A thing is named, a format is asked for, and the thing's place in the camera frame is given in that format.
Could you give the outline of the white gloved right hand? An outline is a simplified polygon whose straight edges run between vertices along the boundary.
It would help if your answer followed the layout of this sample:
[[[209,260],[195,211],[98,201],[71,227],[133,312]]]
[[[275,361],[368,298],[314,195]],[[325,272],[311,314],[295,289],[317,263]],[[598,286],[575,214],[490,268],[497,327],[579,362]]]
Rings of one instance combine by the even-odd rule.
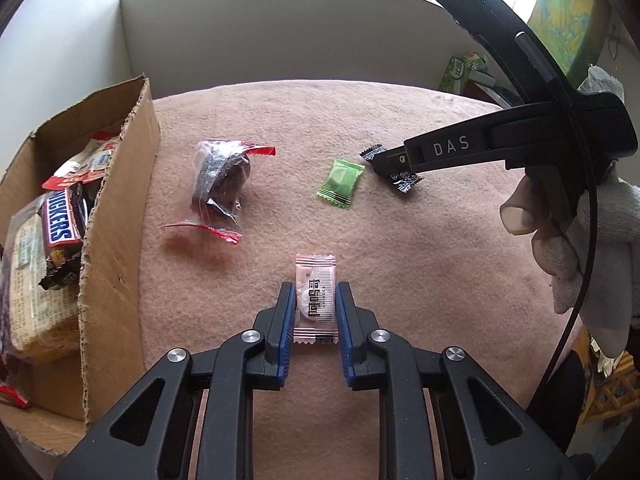
[[[579,316],[602,353],[613,359],[639,327],[639,188],[611,168],[598,186],[597,202],[597,250]],[[500,217],[510,234],[533,235],[533,257],[552,276],[555,312],[574,307],[586,272],[589,195],[582,194],[577,217],[561,230],[542,187],[525,176],[500,206]]]

